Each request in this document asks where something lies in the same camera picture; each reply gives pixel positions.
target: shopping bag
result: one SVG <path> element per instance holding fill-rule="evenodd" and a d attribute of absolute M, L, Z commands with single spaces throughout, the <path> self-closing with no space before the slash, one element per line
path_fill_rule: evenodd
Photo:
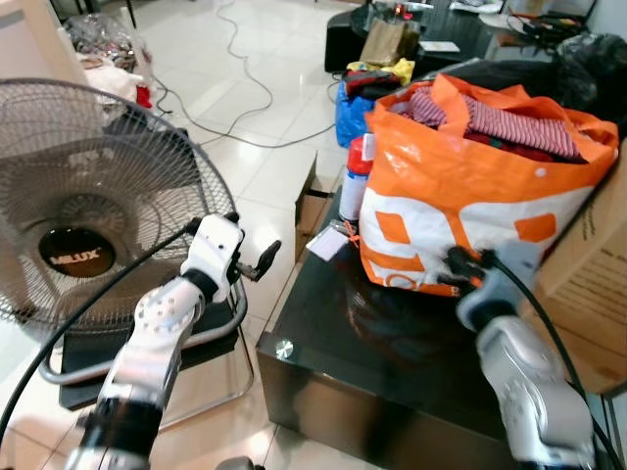
<path fill-rule="evenodd" d="M 363 45 L 360 61 L 375 66 L 394 66 L 403 57 L 412 57 L 418 33 L 409 23 L 387 23 L 375 18 Z"/>
<path fill-rule="evenodd" d="M 446 114 L 433 129 L 399 113 L 420 86 Z M 464 139 L 462 95 L 533 118 L 558 119 L 586 164 L 535 162 Z M 360 250 L 372 282 L 444 296 L 442 262 L 453 245 L 493 248 L 518 239 L 547 249 L 617 157 L 615 124 L 530 98 L 521 86 L 491 91 L 438 75 L 377 101 L 366 121 L 375 158 L 360 213 Z"/>

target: blue bag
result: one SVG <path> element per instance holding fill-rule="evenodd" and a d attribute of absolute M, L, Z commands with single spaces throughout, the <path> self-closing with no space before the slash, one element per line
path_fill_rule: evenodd
<path fill-rule="evenodd" d="M 340 146 L 348 149 L 353 139 L 367 132 L 364 114 L 373 108 L 373 100 L 361 96 L 349 98 L 344 81 L 340 83 L 335 100 L 335 134 Z"/>

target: yellow cloth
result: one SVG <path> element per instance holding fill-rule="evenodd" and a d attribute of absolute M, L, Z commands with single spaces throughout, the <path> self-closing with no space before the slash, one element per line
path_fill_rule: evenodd
<path fill-rule="evenodd" d="M 408 61 L 403 58 L 392 67 L 384 67 L 382 71 L 390 71 L 401 80 L 403 86 L 411 81 L 411 73 L 413 72 L 414 61 Z"/>
<path fill-rule="evenodd" d="M 403 58 L 392 67 L 381 68 L 379 66 L 367 64 L 366 62 L 351 62 L 346 66 L 346 68 L 349 71 L 389 71 L 397 76 L 401 81 L 401 84 L 405 86 L 411 81 L 411 73 L 413 72 L 414 66 L 414 61 L 408 61 Z"/>

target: black coffee table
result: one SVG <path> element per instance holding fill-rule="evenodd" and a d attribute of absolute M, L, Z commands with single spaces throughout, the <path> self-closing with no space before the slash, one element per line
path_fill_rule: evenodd
<path fill-rule="evenodd" d="M 270 420 L 395 470 L 515 468 L 455 305 L 371 284 L 352 245 L 309 255 L 257 345 Z"/>
<path fill-rule="evenodd" d="M 497 30 L 484 25 L 475 14 L 449 10 L 450 0 L 429 0 L 429 3 L 433 9 L 423 10 L 415 21 L 419 24 L 420 40 L 453 41 L 459 47 L 459 52 L 426 52 L 418 47 L 416 57 L 412 58 L 416 60 L 414 77 L 475 57 L 486 57 L 491 42 L 498 34 Z M 349 62 L 359 60 L 368 34 L 367 8 L 367 5 L 363 5 L 329 20 L 330 30 L 344 27 L 346 31 L 341 34 L 327 33 L 327 71 L 342 70 Z"/>

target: brown paper bag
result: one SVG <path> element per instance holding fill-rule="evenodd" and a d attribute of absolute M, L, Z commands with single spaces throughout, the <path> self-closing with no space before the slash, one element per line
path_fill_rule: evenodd
<path fill-rule="evenodd" d="M 374 66 L 393 66 L 399 59 L 411 59 L 418 34 L 407 23 L 391 24 L 375 19 L 362 49 L 360 61 Z"/>

